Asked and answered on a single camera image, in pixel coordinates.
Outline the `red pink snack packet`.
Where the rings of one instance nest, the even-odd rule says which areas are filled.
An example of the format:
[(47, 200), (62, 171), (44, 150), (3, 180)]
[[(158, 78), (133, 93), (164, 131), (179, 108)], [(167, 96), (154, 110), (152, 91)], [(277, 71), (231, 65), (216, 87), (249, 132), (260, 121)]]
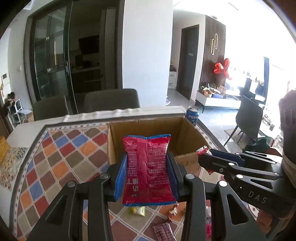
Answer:
[[(204, 145), (203, 147), (197, 149), (196, 153), (197, 153), (198, 157), (203, 155), (203, 154), (212, 155), (212, 153), (210, 152), (209, 148), (206, 145)], [(211, 170), (206, 169), (206, 171), (208, 172), (209, 175), (213, 174), (213, 171), (211, 171)]]

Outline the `red gold candy wrapper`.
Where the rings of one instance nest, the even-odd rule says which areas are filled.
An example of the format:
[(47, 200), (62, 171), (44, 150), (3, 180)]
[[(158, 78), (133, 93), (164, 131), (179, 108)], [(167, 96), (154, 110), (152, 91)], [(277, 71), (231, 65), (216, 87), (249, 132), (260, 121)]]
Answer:
[(178, 213), (178, 203), (174, 204), (173, 207), (168, 211), (168, 219), (172, 220)]

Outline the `maroon striped snack bar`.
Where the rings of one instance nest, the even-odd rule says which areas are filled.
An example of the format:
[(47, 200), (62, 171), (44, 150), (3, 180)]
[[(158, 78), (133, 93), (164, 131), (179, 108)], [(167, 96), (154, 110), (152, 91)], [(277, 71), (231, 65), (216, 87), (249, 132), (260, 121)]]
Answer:
[(176, 241), (171, 226), (168, 222), (159, 223), (154, 225), (152, 228), (158, 241)]

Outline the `magenta snack bag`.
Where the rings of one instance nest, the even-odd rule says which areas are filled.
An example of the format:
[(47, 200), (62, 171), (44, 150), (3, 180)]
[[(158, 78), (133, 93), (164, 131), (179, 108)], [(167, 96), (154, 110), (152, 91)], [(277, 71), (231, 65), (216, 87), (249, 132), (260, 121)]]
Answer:
[(122, 142), (127, 154), (124, 206), (159, 206), (176, 202), (168, 171), (170, 134), (151, 137), (127, 135)]

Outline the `green yellow small candy packet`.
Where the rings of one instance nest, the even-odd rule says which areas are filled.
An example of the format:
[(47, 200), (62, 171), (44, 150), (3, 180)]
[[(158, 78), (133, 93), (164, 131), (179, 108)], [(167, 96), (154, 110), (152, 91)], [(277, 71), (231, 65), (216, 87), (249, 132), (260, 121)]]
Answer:
[(128, 209), (130, 211), (130, 214), (132, 215), (139, 215), (139, 216), (145, 217), (145, 213), (146, 213), (145, 206), (131, 206)]

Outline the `cardboard box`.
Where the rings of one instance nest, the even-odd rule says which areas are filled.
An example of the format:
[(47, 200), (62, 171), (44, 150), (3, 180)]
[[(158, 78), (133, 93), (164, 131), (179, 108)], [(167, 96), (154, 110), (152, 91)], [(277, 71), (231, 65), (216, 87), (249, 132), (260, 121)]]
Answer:
[(115, 164), (125, 151), (125, 137), (166, 145), (166, 152), (172, 153), (175, 161), (193, 174), (201, 169), (197, 150), (203, 146), (218, 149), (199, 125), (192, 125), (185, 117), (117, 121), (107, 126), (107, 157), (110, 165)]

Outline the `dark side chair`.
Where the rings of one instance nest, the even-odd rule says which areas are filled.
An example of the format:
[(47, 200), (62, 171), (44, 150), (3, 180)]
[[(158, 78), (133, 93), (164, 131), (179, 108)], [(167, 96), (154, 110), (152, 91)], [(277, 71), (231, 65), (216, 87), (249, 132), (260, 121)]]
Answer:
[(246, 96), (241, 97), (241, 105), (236, 115), (236, 127), (230, 134), (224, 146), (232, 138), (236, 130), (245, 134), (252, 140), (258, 139), (258, 132), (263, 117), (263, 109)]

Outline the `blue pepsi can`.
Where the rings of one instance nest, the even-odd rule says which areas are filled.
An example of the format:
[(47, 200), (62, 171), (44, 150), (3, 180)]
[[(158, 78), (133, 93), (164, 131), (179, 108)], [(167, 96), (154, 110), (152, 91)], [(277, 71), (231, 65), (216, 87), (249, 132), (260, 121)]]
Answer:
[(187, 108), (187, 111), (186, 111), (186, 115), (185, 115), (185, 118), (193, 125), (195, 126), (197, 124), (197, 120), (199, 118), (199, 111), (194, 108), (194, 107), (191, 107), (189, 106)]

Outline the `colourful diamond tablecloth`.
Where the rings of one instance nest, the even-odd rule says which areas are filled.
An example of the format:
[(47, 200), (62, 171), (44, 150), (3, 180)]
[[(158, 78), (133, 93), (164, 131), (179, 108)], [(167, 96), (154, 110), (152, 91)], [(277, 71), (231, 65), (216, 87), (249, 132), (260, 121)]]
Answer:
[(14, 175), (10, 223), (14, 236), (26, 240), (33, 227), (69, 181), (83, 183), (107, 171), (123, 151), (126, 135), (145, 137), (171, 135), (169, 151), (187, 171), (206, 182), (216, 183), (223, 175), (209, 175), (197, 161), (195, 150), (202, 146), (217, 148), (217, 143), (201, 126), (184, 118), (149, 120), (79, 121), (49, 123), (36, 121), (16, 128), (11, 142), (25, 148), (22, 163)]

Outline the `patterned place mat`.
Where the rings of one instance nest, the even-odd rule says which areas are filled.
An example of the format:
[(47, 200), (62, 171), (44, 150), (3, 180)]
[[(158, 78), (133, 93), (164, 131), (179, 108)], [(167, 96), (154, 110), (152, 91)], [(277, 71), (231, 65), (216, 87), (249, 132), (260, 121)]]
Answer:
[(1, 162), (1, 186), (3, 188), (12, 191), (13, 181), (28, 149), (26, 147), (11, 147), (8, 150), (4, 160)]

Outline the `red balloon decoration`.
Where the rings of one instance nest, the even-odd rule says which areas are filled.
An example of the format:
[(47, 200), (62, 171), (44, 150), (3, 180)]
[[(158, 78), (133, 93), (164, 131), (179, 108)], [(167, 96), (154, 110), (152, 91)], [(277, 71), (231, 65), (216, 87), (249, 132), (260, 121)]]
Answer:
[(217, 62), (215, 64), (213, 72), (215, 74), (221, 74), (222, 73), (225, 78), (231, 80), (231, 77), (230, 77), (229, 72), (228, 72), (229, 65), (230, 65), (229, 58), (225, 58), (223, 63)]

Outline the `woven yellow tissue box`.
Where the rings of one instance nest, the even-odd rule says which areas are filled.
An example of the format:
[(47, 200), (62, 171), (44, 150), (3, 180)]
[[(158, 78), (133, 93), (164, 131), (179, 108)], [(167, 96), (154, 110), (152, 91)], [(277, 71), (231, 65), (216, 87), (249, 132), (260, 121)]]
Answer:
[(3, 162), (5, 156), (10, 149), (10, 145), (7, 143), (4, 136), (0, 136), (0, 163)]

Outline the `dark interior door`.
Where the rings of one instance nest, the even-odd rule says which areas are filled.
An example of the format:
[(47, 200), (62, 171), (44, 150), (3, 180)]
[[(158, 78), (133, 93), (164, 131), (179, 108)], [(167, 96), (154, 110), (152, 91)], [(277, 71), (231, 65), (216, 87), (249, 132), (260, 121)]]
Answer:
[(194, 83), (199, 41), (199, 25), (182, 29), (176, 90), (190, 100)]

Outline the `dark dining chair right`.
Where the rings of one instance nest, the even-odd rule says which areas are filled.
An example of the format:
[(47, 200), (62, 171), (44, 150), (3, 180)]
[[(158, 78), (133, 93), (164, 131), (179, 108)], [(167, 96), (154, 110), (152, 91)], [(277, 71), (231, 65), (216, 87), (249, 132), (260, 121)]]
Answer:
[(138, 92), (135, 89), (111, 89), (93, 91), (86, 94), (83, 112), (106, 111), (116, 109), (140, 108)]

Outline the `black glass sliding door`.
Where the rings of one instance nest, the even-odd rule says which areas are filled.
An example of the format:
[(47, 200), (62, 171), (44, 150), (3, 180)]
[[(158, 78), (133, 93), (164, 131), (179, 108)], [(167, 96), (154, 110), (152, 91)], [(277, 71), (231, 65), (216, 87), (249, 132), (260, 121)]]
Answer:
[(122, 1), (37, 1), (24, 37), (31, 103), (63, 95), (70, 113), (85, 94), (117, 89)]

